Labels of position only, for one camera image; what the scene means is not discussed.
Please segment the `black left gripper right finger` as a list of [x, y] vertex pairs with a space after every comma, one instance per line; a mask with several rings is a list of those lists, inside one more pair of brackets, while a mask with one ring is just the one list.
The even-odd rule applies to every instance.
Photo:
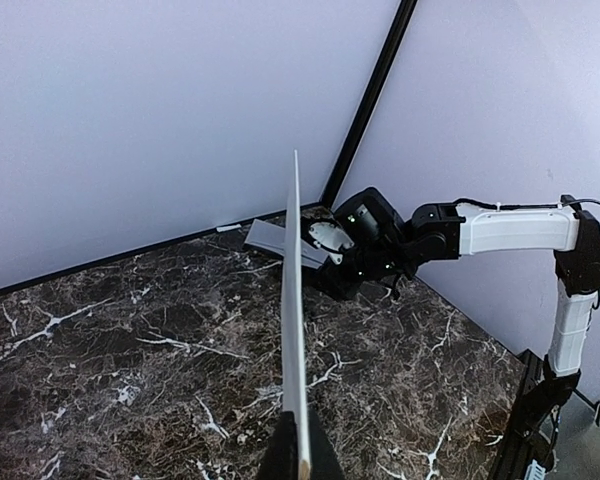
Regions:
[[309, 410], [311, 480], [344, 480], [345, 475], [322, 422], [314, 409]]

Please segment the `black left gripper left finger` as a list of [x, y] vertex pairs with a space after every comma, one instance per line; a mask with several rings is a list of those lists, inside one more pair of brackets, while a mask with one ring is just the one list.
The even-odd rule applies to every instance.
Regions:
[[294, 414], [283, 411], [262, 456], [258, 480], [294, 480], [298, 478], [297, 432]]

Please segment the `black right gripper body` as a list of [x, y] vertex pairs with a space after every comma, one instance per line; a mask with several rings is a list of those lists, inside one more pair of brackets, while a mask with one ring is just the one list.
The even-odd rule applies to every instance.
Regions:
[[353, 299], [364, 282], [373, 280], [371, 272], [353, 260], [336, 264], [327, 259], [314, 274], [314, 286], [337, 301]]

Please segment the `grey paper envelope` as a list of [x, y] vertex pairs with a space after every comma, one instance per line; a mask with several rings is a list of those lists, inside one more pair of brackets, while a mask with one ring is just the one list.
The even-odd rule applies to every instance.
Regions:
[[[305, 240], [300, 241], [301, 261], [304, 267], [318, 269], [327, 259], [324, 250], [317, 249]], [[285, 255], [285, 228], [262, 220], [254, 220], [243, 243], [244, 249], [255, 249], [273, 257]]]

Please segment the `cream lined letter paper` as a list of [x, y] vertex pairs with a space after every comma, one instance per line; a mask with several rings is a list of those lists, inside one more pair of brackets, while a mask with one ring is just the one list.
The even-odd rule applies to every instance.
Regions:
[[303, 320], [299, 162], [294, 153], [285, 218], [280, 323], [282, 409], [293, 414], [298, 479], [310, 478], [312, 469]]

